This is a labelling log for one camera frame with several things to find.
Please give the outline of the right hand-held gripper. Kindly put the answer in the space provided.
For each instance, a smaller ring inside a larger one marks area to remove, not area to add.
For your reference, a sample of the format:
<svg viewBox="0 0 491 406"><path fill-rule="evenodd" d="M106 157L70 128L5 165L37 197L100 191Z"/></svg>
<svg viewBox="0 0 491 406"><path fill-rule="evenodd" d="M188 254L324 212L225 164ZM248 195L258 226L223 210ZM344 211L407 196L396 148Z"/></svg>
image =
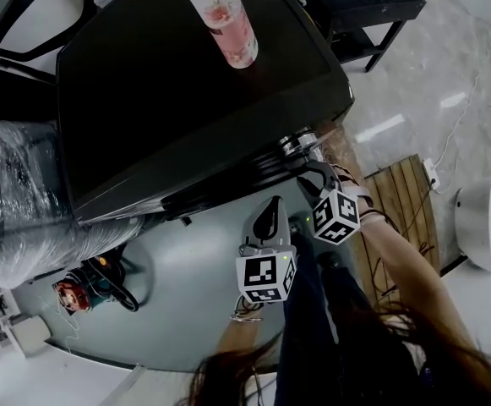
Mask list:
<svg viewBox="0 0 491 406"><path fill-rule="evenodd" d="M325 162L308 162L299 168L298 188L311 208L306 216L317 240L339 245L360 228L357 196L343 189L343 181Z"/></svg>

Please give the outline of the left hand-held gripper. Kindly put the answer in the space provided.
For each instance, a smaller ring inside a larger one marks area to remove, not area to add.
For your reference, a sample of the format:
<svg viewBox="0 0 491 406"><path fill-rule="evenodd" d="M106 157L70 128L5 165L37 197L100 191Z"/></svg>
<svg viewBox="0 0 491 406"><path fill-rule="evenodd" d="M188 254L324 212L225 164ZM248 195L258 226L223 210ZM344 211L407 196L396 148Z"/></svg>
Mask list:
<svg viewBox="0 0 491 406"><path fill-rule="evenodd" d="M238 252L238 289L251 305L288 299L297 271L296 247L280 196L264 201L247 218Z"/></svg>

